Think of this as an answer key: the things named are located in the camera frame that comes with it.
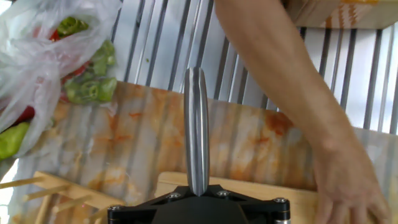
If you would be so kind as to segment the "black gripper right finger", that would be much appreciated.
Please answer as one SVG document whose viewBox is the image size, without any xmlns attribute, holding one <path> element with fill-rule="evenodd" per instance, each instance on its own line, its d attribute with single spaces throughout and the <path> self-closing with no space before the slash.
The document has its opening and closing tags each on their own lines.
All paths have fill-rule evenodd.
<svg viewBox="0 0 398 224">
<path fill-rule="evenodd" d="M 200 196 L 200 218 L 215 224 L 290 224 L 290 202 L 283 197 L 260 200 L 211 185 Z"/>
</svg>

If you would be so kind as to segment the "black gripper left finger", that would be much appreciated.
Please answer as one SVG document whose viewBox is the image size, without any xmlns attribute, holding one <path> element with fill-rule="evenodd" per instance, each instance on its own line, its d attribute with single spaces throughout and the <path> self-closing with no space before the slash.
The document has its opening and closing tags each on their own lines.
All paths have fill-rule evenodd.
<svg viewBox="0 0 398 224">
<path fill-rule="evenodd" d="M 189 186 L 178 186 L 174 191 L 136 206 L 112 205 L 107 209 L 107 224 L 125 223 L 181 223 L 181 212 L 172 203 L 195 197 Z"/>
</svg>

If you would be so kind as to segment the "blurred person hand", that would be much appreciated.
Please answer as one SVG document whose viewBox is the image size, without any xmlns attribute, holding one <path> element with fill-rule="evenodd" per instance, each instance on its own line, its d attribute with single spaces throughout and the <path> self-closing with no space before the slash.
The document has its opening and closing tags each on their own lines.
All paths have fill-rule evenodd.
<svg viewBox="0 0 398 224">
<path fill-rule="evenodd" d="M 333 144 L 313 150 L 318 189 L 316 223 L 366 223 L 371 213 L 377 223 L 392 223 L 373 164 L 358 142 Z"/>
</svg>

